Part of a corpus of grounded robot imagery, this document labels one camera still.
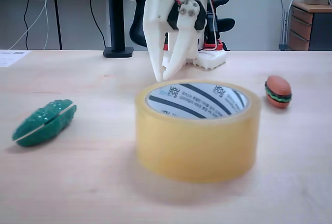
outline crutch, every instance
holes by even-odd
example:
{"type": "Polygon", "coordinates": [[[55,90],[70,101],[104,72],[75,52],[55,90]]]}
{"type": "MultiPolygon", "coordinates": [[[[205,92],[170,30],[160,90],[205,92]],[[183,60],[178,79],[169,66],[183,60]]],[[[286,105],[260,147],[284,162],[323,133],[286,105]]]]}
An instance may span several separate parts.
{"type": "Polygon", "coordinates": [[[289,20],[289,11],[291,10],[291,6],[294,0],[292,0],[289,4],[288,8],[284,7],[284,4],[281,1],[282,7],[282,25],[281,25],[281,35],[280,35],[280,50],[287,50],[287,38],[288,38],[288,20],[289,20]]]}

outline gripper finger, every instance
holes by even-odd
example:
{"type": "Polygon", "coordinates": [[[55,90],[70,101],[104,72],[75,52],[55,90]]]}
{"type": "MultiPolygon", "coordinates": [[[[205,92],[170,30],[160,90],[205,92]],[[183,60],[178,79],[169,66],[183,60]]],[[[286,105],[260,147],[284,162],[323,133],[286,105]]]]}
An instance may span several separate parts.
{"type": "Polygon", "coordinates": [[[171,60],[163,73],[164,80],[170,79],[181,69],[192,46],[197,49],[198,33],[195,29],[195,22],[199,12],[200,7],[194,0],[188,0],[181,5],[176,24],[178,35],[171,60]]]}
{"type": "Polygon", "coordinates": [[[175,42],[177,39],[177,32],[169,32],[168,33],[168,52],[172,55],[173,50],[174,50],[174,46],[175,46],[175,42]]]}
{"type": "Polygon", "coordinates": [[[149,30],[144,30],[146,45],[149,50],[149,56],[156,80],[161,82],[164,70],[162,66],[164,51],[161,47],[163,47],[166,32],[159,30],[158,25],[156,24],[150,25],[150,27],[151,29],[149,28],[149,30]]]}

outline desk leg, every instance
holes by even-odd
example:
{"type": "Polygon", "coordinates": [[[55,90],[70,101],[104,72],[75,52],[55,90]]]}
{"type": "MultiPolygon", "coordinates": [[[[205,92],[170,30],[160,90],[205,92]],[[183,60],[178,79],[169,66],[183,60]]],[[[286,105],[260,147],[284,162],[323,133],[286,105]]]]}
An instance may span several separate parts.
{"type": "Polygon", "coordinates": [[[60,47],[60,50],[62,50],[61,30],[60,30],[59,11],[58,11],[58,0],[54,0],[54,6],[56,8],[56,16],[57,16],[59,47],[60,47]]]}
{"type": "Polygon", "coordinates": [[[104,56],[107,58],[132,57],[133,47],[126,47],[124,39],[123,1],[108,0],[108,5],[112,47],[105,48],[104,56]]]}

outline cabinet drawer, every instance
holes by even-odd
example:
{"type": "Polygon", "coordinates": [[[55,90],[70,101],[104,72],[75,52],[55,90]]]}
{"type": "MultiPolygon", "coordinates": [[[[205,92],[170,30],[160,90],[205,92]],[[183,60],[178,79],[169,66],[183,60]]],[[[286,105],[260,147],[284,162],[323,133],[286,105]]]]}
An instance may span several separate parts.
{"type": "Polygon", "coordinates": [[[309,41],[291,30],[288,37],[288,46],[293,50],[309,50],[309,41]]]}
{"type": "Polygon", "coordinates": [[[292,12],[293,12],[294,17],[304,21],[305,23],[312,24],[312,18],[313,18],[312,13],[306,12],[306,11],[296,8],[294,6],[292,7],[292,12]]]}
{"type": "Polygon", "coordinates": [[[292,17],[290,24],[290,29],[292,31],[299,34],[304,39],[310,40],[311,24],[305,23],[294,16],[292,17]]]}

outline white 3d-printed part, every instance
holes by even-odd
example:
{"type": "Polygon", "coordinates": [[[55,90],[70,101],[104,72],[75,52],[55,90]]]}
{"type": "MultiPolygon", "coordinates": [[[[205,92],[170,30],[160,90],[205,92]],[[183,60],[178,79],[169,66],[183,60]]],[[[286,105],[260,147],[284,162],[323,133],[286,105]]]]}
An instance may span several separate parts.
{"type": "MultiPolygon", "coordinates": [[[[192,64],[195,66],[200,66],[205,69],[215,69],[224,63],[226,63],[227,53],[225,50],[202,50],[198,52],[196,58],[187,58],[183,66],[187,64],[192,64]]],[[[170,55],[165,52],[164,59],[162,61],[163,67],[167,68],[169,65],[170,55]]]]}

